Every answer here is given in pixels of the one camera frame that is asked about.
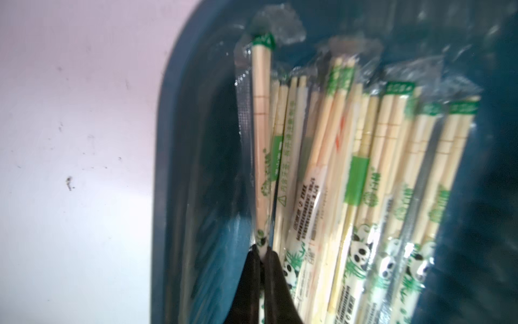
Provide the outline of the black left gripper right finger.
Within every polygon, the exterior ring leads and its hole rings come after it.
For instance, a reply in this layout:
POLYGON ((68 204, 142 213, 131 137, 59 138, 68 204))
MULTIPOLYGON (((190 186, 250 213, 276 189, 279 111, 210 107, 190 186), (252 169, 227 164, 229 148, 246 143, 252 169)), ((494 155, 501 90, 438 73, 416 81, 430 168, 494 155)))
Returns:
POLYGON ((271 248, 264 258, 265 323, 303 324, 283 275, 278 254, 271 248))

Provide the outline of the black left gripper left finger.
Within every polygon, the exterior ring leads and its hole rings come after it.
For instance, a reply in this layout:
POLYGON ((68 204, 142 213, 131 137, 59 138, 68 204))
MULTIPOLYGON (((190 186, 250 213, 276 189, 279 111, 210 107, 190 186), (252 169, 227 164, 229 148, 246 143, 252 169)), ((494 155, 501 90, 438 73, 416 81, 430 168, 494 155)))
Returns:
POLYGON ((262 262, 256 245, 246 257, 236 294, 224 324, 258 324, 262 262))

